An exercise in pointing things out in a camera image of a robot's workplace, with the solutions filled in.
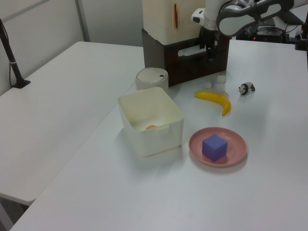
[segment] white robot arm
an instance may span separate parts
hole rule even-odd
[[[206,46],[208,61],[217,53],[217,33],[234,37],[259,21],[288,11],[294,0],[205,0],[206,8],[197,9],[191,20],[203,26],[200,30],[200,48]]]

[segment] pink plate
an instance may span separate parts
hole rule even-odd
[[[202,154],[202,141],[207,137],[217,134],[228,142],[227,155],[216,162],[211,161]],[[194,133],[189,140],[192,154],[202,163],[213,167],[228,167],[239,163],[247,152],[244,139],[234,131],[225,128],[204,128]]]

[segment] small white figurine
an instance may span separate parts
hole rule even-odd
[[[217,76],[217,83],[225,83],[226,82],[226,76],[219,75]]]
[[[212,88],[212,83],[211,81],[207,82],[204,84],[205,89],[211,89]]]
[[[255,91],[255,87],[251,82],[246,82],[243,83],[240,87],[239,87],[239,92],[241,95],[246,95],[248,93],[248,91]]]

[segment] dark brown box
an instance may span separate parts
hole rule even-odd
[[[142,29],[145,67],[165,69],[169,75],[169,86],[190,81],[227,69],[230,38],[219,36],[218,53],[212,63],[207,63],[206,52],[190,56],[178,56],[179,50],[199,45],[199,38],[163,45]]]

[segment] white wall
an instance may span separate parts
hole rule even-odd
[[[91,42],[142,46],[142,0],[80,0]]]
[[[308,0],[294,0],[294,8],[307,4]]]
[[[19,11],[20,6],[16,0],[0,0],[0,8],[12,13]],[[0,14],[1,19],[8,16],[3,12],[2,15]],[[23,78],[75,42],[83,41],[75,0],[49,0],[4,22],[4,26]],[[0,95],[10,89],[8,76],[9,61],[0,43]]]

